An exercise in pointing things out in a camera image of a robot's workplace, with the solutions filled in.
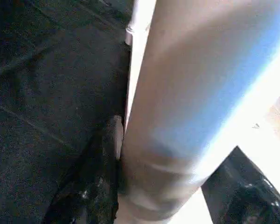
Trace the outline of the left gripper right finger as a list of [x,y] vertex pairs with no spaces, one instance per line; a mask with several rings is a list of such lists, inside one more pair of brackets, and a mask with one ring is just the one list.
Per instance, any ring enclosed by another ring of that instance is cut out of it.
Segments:
[[202,185],[215,224],[280,224],[280,194],[260,169],[233,149]]

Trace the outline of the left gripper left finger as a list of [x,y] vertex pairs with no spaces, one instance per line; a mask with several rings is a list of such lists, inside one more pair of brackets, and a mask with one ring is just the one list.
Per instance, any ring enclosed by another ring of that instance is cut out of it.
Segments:
[[45,224],[112,224],[119,209],[123,124],[114,115],[100,124],[67,171],[43,218]]

